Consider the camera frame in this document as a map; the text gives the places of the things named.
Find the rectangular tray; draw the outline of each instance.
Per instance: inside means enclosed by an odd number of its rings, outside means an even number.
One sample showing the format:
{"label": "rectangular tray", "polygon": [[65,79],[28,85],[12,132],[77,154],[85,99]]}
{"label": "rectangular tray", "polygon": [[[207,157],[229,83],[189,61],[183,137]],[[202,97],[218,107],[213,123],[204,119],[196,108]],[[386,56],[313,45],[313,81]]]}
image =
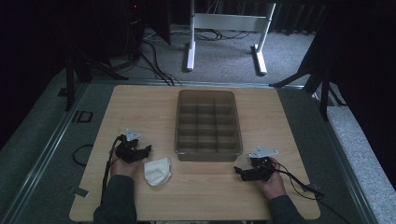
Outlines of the rectangular tray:
{"label": "rectangular tray", "polygon": [[180,91],[175,141],[180,161],[235,161],[243,148],[233,92]]}

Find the dark background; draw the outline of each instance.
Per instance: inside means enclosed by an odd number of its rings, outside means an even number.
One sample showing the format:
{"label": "dark background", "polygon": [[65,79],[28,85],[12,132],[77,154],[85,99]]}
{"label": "dark background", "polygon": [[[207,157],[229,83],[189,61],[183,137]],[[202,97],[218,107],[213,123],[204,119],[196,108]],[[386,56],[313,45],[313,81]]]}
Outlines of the dark background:
{"label": "dark background", "polygon": [[[120,25],[125,18],[120,13],[120,4],[114,4],[117,1],[55,2],[0,3],[0,147],[18,128],[53,76],[65,67],[74,47],[104,63],[109,55],[131,47],[116,44],[125,41],[114,39],[123,38],[126,32],[125,26]],[[171,22],[188,23],[189,1],[173,0],[170,8]],[[318,33],[314,43],[319,48],[311,46],[308,53],[320,57],[323,46],[331,46],[329,39],[340,37],[335,45],[338,52],[332,66],[332,81],[338,84],[395,186],[396,4],[372,1],[338,5],[338,9],[336,15],[342,17],[344,26],[339,18],[329,17],[328,22],[333,21],[328,26],[330,30],[322,33],[331,36]]]}

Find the metal frame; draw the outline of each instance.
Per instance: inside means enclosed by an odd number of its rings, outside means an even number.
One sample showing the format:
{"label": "metal frame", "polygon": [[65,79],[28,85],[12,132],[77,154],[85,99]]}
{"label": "metal frame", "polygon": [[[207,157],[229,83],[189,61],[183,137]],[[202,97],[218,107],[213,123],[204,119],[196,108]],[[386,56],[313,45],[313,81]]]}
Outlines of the metal frame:
{"label": "metal frame", "polygon": [[256,57],[261,75],[267,74],[264,57],[262,55],[262,48],[264,46],[265,38],[271,24],[271,19],[274,14],[276,4],[269,3],[266,9],[265,17],[254,16],[237,16],[237,15],[219,15],[219,14],[204,14],[195,13],[195,0],[191,0],[191,17],[190,17],[190,34],[191,40],[189,45],[189,55],[187,59],[187,70],[194,69],[195,59],[195,28],[219,29],[219,30],[237,30],[261,32],[259,44],[254,46],[254,57]]}

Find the gray carpet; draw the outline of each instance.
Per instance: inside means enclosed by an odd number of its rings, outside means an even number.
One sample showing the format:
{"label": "gray carpet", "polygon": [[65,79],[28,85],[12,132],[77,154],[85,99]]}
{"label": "gray carpet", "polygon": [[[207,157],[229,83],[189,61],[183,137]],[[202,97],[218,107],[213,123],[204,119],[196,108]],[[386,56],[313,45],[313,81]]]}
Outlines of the gray carpet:
{"label": "gray carpet", "polygon": [[[264,50],[268,74],[264,77],[257,74],[250,51],[252,43],[256,43],[258,38],[257,34],[251,34],[244,39],[197,41],[195,68],[189,73],[184,71],[187,36],[173,36],[172,46],[157,40],[150,43],[155,45],[161,69],[186,85],[191,82],[261,85],[277,82],[295,73],[313,36],[269,34]],[[143,53],[151,60],[152,52],[148,45],[143,46]],[[112,62],[122,63],[124,59],[113,59]],[[130,78],[128,81],[115,81],[94,71],[94,80],[77,106],[77,111],[93,113],[92,122],[67,123],[66,132],[51,155],[35,192],[21,210],[18,223],[73,223],[68,213],[74,195],[68,193],[68,189],[78,186],[84,171],[82,166],[73,162],[73,151],[82,145],[93,144],[114,85],[160,80],[141,67],[149,67],[148,64],[140,61],[138,65],[119,71]],[[292,84],[304,85],[305,81],[306,77],[303,77]],[[57,124],[63,117],[74,115],[64,112],[65,99],[57,96],[61,87],[64,87],[64,72],[52,80],[26,121],[1,150],[0,178],[6,181],[0,184],[0,214],[4,214],[10,206]],[[311,182],[318,184],[326,194],[325,203],[351,223],[361,223],[333,155],[334,139],[328,135],[329,124],[324,123],[318,114],[318,101],[301,91],[282,90],[279,93]],[[81,152],[78,157],[82,161],[87,160],[90,148],[84,147]],[[320,206],[320,210],[321,217],[312,223],[342,223],[327,208]]]}

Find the small black object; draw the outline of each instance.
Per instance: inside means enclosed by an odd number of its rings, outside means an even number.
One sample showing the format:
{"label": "small black object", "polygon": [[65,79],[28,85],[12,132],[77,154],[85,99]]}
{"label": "small black object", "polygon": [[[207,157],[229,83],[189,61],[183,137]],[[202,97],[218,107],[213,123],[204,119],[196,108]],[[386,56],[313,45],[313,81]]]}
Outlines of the small black object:
{"label": "small black object", "polygon": [[115,149],[118,158],[127,163],[141,161],[149,156],[151,145],[144,149],[137,149],[138,140],[128,141],[125,135],[120,136],[121,143]]}
{"label": "small black object", "polygon": [[243,181],[262,180],[267,182],[275,171],[275,165],[269,157],[250,158],[250,163],[253,169],[242,170],[234,167],[235,172],[241,175]]}

